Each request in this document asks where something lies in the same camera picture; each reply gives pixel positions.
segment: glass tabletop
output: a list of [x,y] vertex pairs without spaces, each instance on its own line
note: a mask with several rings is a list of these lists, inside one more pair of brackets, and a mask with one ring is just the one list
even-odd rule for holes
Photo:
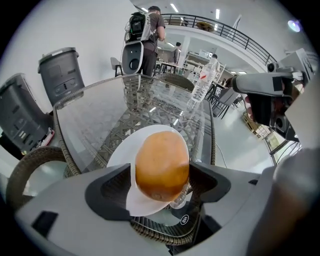
[[54,111],[63,143],[82,173],[106,167],[124,139],[152,125],[176,129],[191,161],[211,163],[209,102],[195,103],[189,91],[153,77],[135,74],[97,82],[64,98]]

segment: water bottle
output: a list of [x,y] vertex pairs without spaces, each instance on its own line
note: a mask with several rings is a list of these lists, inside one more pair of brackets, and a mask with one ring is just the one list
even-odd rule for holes
[[196,82],[191,94],[192,100],[199,103],[205,98],[211,86],[212,81],[216,77],[218,68],[219,68],[218,60],[212,57],[210,59],[210,62],[207,65],[205,65],[201,70],[199,80],[198,82]]

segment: backpack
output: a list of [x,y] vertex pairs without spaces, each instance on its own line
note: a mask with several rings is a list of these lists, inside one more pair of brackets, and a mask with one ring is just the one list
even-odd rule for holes
[[129,20],[129,26],[126,29],[126,43],[132,41],[146,41],[154,36],[156,30],[152,31],[150,14],[151,12],[146,14],[135,12],[132,14]]

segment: trash bin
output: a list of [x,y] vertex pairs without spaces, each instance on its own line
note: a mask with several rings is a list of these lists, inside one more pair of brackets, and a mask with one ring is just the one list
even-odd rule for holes
[[38,73],[41,74],[52,106],[68,94],[85,87],[78,57],[76,48],[66,47],[52,51],[39,60]]
[[0,126],[24,154],[38,146],[48,133],[51,116],[35,102],[25,74],[17,73],[0,87]]

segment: balcony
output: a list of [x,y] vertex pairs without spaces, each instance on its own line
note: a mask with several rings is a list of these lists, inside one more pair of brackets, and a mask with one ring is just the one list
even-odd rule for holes
[[265,66],[271,62],[276,62],[276,59],[272,57],[266,49],[249,36],[217,20],[189,14],[174,13],[162,14],[162,17],[166,25],[194,28],[227,39],[246,50]]

